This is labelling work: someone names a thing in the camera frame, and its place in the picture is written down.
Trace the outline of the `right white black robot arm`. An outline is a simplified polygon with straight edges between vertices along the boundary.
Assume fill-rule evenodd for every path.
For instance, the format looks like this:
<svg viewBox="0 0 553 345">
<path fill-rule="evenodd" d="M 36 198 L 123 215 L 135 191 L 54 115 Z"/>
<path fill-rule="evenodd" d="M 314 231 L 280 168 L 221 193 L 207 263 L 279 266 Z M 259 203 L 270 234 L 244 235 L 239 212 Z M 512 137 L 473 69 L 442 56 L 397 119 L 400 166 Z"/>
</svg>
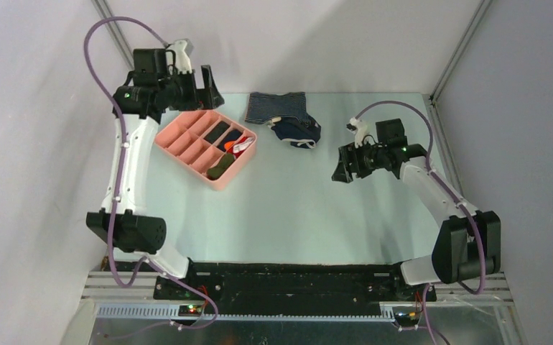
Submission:
<svg viewBox="0 0 553 345">
<path fill-rule="evenodd" d="M 501 220 L 466 201 L 435 169 L 420 144 L 410 144 L 399 119 L 376 123 L 375 142 L 366 123 L 351 119 L 354 142 L 339 147 L 335 182 L 351 183 L 375 170 L 386 170 L 412 190 L 439 227 L 432 253 L 400 264 L 389 289 L 398 300 L 415 295 L 420 284 L 462 282 L 497 273 L 501 268 Z"/>
</svg>

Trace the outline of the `olive green underwear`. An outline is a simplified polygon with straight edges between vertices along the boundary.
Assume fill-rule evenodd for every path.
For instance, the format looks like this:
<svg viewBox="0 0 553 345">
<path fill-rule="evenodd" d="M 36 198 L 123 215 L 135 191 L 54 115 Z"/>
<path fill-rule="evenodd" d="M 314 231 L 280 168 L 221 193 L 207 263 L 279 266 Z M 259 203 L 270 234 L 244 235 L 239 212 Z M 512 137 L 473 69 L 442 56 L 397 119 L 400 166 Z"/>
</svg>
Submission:
<svg viewBox="0 0 553 345">
<path fill-rule="evenodd" d="M 207 170 L 207 178 L 209 180 L 218 180 L 235 161 L 235 155 L 226 153 L 220 158 L 216 165 Z"/>
</svg>

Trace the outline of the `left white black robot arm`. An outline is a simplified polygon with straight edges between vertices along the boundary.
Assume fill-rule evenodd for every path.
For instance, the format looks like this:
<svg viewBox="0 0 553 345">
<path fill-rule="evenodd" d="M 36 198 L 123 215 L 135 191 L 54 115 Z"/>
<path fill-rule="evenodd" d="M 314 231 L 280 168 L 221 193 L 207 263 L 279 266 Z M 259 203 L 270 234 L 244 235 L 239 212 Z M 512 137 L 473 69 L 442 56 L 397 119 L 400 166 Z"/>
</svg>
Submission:
<svg viewBox="0 0 553 345">
<path fill-rule="evenodd" d="M 116 135 L 106 196 L 86 224 L 110 251 L 132 253 L 161 275 L 174 277 L 172 291 L 182 299 L 198 293 L 199 280 L 188 273 L 190 261 L 167 243 L 163 218 L 147 215 L 147 172 L 154 139 L 166 110 L 207 111 L 225 101 L 214 84 L 209 65 L 201 67 L 204 86 L 198 88 L 190 57 L 179 44 L 137 49 L 134 68 L 125 83 L 108 93 Z"/>
</svg>

